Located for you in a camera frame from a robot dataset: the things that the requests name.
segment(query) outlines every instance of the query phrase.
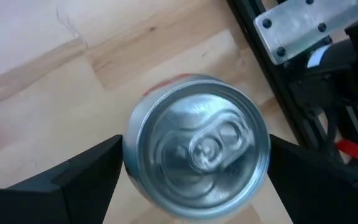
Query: can rim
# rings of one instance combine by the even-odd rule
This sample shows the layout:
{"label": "can rim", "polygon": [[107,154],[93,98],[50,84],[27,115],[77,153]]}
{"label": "can rim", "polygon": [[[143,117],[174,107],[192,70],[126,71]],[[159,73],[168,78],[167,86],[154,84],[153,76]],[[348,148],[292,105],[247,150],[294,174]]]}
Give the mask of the can rim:
{"label": "can rim", "polygon": [[[269,133],[267,131],[267,127],[264,123],[263,117],[262,117],[262,113],[260,112],[260,110],[258,109],[258,107],[256,107],[256,105],[252,102],[252,100],[246,96],[243,92],[237,90],[236,88],[234,88],[233,86],[228,85],[227,83],[224,83],[218,79],[210,79],[210,77],[208,77],[208,79],[201,79],[201,80],[192,80],[190,82],[185,82],[185,83],[181,83],[177,86],[175,86],[174,88],[166,91],[162,96],[160,96],[158,98],[158,100],[155,101],[155,103],[150,107],[150,109],[148,110],[148,112],[146,113],[144,119],[142,120],[142,124],[140,125],[140,130],[145,130],[145,126],[150,118],[150,116],[156,112],[156,108],[162,103],[164,102],[172,93],[184,89],[186,87],[189,86],[193,86],[193,85],[199,85],[199,84],[215,84],[215,85],[219,85],[219,86],[224,86],[225,88],[230,89],[231,91],[236,92],[239,96],[241,96],[242,98],[247,100],[247,107],[249,107],[252,112],[253,112],[253,119],[255,119],[255,123],[256,124],[263,124],[263,125],[259,125],[259,128],[261,128],[261,134],[264,135],[263,138],[266,138],[267,143],[265,146],[266,147],[265,150],[267,150],[266,154],[267,156],[264,157],[258,157],[258,161],[257,164],[259,164],[259,166],[257,165],[257,169],[260,169],[259,172],[254,171],[251,175],[250,178],[250,182],[246,185],[246,187],[244,187],[236,196],[234,196],[233,198],[229,199],[227,202],[218,205],[216,207],[212,207],[212,208],[186,208],[180,204],[177,203],[173,203],[171,201],[169,201],[169,199],[167,199],[164,195],[162,195],[160,192],[158,192],[158,190],[155,188],[155,186],[153,186],[152,183],[150,183],[150,180],[145,180],[144,178],[142,178],[142,174],[145,174],[145,170],[142,169],[142,167],[144,166],[143,164],[141,164],[141,160],[137,159],[136,163],[137,163],[137,167],[139,169],[139,181],[142,183],[144,190],[147,192],[147,195],[160,207],[163,207],[164,209],[166,209],[168,212],[174,214],[174,215],[179,215],[181,217],[186,217],[186,218],[190,218],[190,219],[194,219],[194,220],[202,220],[202,219],[210,219],[210,218],[216,218],[219,217],[223,214],[229,213],[229,212],[233,212],[234,210],[236,210],[238,207],[240,207],[241,205],[244,204],[244,202],[248,201],[252,196],[254,196],[254,194],[256,193],[257,190],[260,189],[260,187],[262,186],[262,183],[265,180],[265,175],[267,173],[267,168],[269,166],[269,159],[270,159],[270,137],[269,137]],[[144,135],[143,131],[140,131],[137,135],[136,138],[136,145],[140,145],[140,141],[141,141],[141,137]],[[262,177],[254,177],[256,175],[256,173],[263,173],[264,175]]]}

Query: can lid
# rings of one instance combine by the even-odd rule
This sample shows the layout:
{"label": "can lid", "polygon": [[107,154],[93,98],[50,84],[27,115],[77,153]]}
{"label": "can lid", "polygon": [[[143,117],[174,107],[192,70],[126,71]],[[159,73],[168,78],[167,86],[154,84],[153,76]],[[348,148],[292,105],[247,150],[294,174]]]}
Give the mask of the can lid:
{"label": "can lid", "polygon": [[257,145],[269,141],[259,111],[228,86],[200,83],[175,91],[153,110],[142,132],[146,185],[174,213],[175,207],[213,210],[244,201],[250,182],[264,175],[255,175],[258,163],[269,157],[269,149]]}

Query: silver metal bracket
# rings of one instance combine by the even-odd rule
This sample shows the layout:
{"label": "silver metal bracket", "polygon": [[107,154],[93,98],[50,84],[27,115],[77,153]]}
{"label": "silver metal bracket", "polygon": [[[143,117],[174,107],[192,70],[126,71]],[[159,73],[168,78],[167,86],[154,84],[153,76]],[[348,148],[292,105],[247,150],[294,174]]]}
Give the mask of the silver metal bracket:
{"label": "silver metal bracket", "polygon": [[358,0],[287,0],[259,15],[254,25],[279,65],[357,20]]}

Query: silver can top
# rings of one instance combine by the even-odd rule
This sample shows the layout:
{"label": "silver can top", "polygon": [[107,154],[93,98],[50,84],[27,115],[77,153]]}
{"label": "silver can top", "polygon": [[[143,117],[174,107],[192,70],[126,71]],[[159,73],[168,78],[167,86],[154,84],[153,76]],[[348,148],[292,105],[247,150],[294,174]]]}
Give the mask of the silver can top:
{"label": "silver can top", "polygon": [[165,94],[137,143],[146,191],[163,208],[190,218],[216,217],[244,203],[261,184],[270,152],[256,106],[215,79]]}

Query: wooden surface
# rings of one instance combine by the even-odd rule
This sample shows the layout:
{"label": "wooden surface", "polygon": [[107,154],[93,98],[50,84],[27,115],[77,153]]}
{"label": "wooden surface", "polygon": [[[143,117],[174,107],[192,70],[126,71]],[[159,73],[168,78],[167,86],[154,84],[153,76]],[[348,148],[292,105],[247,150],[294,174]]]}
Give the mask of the wooden surface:
{"label": "wooden surface", "polygon": [[[242,90],[271,133],[295,142],[223,0],[0,0],[0,187],[123,133],[145,90],[185,72]],[[123,169],[105,223],[182,222]],[[210,223],[290,219],[267,179],[236,215]]]}

